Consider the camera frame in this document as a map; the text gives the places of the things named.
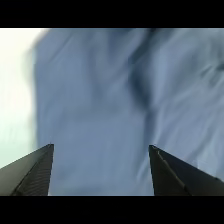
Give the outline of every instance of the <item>blue fabric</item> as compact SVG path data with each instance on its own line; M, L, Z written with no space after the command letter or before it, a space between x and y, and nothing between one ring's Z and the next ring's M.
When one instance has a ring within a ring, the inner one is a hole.
M36 46L52 195L153 195L148 145L224 179L222 29L51 29Z

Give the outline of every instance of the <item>wrinkled fabric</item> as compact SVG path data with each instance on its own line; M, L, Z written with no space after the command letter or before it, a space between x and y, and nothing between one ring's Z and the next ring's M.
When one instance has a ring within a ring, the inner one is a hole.
M148 145L224 179L223 29L51 29L36 46L51 195L153 195Z

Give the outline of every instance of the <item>blue cloth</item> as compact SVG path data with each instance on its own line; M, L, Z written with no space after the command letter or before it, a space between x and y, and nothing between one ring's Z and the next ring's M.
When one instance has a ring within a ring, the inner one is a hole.
M36 46L52 195L153 195L148 145L224 179L222 29L51 29Z

